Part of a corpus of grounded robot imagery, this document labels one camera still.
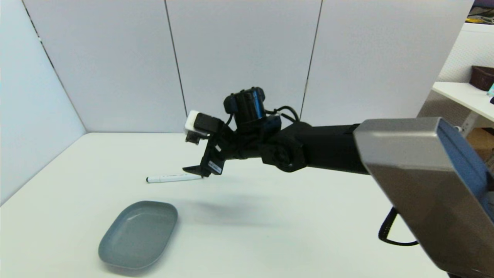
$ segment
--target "shelf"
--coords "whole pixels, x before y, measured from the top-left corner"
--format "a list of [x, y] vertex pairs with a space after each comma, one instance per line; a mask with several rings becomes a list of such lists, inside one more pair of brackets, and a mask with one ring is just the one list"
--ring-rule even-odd
[[454, 82], [436, 82], [432, 90], [494, 122], [494, 104], [489, 102], [491, 97], [486, 91], [469, 83]]

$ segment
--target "gray tray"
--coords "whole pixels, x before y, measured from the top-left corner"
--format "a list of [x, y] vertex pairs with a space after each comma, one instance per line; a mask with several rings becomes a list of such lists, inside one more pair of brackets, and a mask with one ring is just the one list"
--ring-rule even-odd
[[177, 222], [171, 204], [141, 201], [128, 206], [101, 239], [100, 259], [126, 269], [142, 269], [158, 260]]

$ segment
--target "pen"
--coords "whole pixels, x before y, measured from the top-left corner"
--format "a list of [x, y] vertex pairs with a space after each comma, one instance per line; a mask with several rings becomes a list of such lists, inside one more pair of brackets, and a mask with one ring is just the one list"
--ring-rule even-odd
[[167, 183], [167, 182], [179, 182], [179, 181], [191, 181], [202, 179], [201, 176], [192, 174], [180, 174], [180, 175], [167, 175], [167, 176], [153, 176], [147, 177], [146, 181], [149, 184], [155, 183]]

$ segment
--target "white table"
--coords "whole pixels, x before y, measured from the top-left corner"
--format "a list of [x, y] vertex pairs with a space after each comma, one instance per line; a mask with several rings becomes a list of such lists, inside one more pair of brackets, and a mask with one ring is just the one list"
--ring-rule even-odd
[[[370, 176], [250, 159], [227, 161], [222, 176], [145, 183], [203, 151], [179, 134], [83, 136], [1, 207], [1, 277], [446, 277], [421, 247], [377, 239], [391, 205]], [[102, 236], [141, 200], [178, 209], [165, 254], [145, 271], [106, 267]], [[400, 222], [391, 237], [413, 240]]]
[[464, 135], [470, 133], [478, 115], [494, 122], [494, 104], [489, 102], [486, 91], [479, 90], [469, 83], [436, 82], [432, 90], [471, 110], [462, 128]]

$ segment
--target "sticker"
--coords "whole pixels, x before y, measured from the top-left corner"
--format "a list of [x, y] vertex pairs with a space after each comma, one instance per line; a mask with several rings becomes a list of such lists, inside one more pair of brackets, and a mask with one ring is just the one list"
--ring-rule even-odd
[[493, 85], [491, 86], [491, 88], [489, 89], [489, 92], [487, 93], [488, 95], [494, 95], [494, 83]]
[[218, 165], [216, 165], [214, 162], [212, 162], [211, 160], [207, 163], [207, 165], [210, 166], [211, 168], [213, 168], [219, 174], [221, 174], [221, 171], [223, 170]]

